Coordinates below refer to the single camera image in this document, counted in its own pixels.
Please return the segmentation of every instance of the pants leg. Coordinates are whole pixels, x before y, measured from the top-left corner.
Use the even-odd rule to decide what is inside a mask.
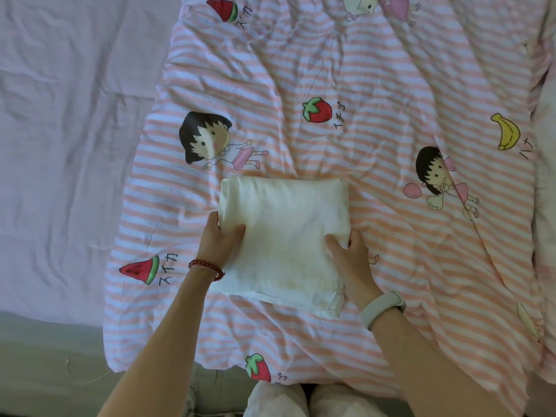
[[[309,401],[311,417],[387,417],[370,400],[343,385],[319,385]]]
[[[309,417],[309,408],[301,385],[261,381],[249,396],[244,417]]]

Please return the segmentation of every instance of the folded white cloth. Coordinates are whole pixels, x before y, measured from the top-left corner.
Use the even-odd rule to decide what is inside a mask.
[[[221,188],[221,231],[226,234],[237,224],[247,230],[226,276],[210,289],[337,319],[344,287],[324,236],[334,234],[347,247],[347,185],[232,177]]]

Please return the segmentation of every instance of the striped blanket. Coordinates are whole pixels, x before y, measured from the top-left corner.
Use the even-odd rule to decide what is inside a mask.
[[[520,415],[544,328],[530,116],[546,2],[183,0],[106,273],[110,367],[169,308],[223,178],[341,178],[379,286]],[[331,321],[211,293],[196,361],[401,396],[349,302]]]

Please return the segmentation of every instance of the cartoon girl's head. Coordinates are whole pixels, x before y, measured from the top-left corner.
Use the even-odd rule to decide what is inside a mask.
[[[360,14],[373,14],[379,0],[344,0],[344,8],[346,12],[357,17]]]
[[[185,162],[212,160],[230,144],[232,123],[218,114],[191,111],[180,127],[180,142]]]
[[[415,170],[419,179],[435,196],[444,191],[443,184],[451,186],[454,183],[444,164],[440,149],[436,146],[425,146],[419,151],[415,161]]]

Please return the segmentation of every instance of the smartwatch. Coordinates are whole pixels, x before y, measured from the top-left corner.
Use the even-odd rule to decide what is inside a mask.
[[[361,322],[370,331],[375,319],[391,308],[399,308],[402,313],[405,311],[405,300],[395,291],[382,294],[367,304],[361,312]]]

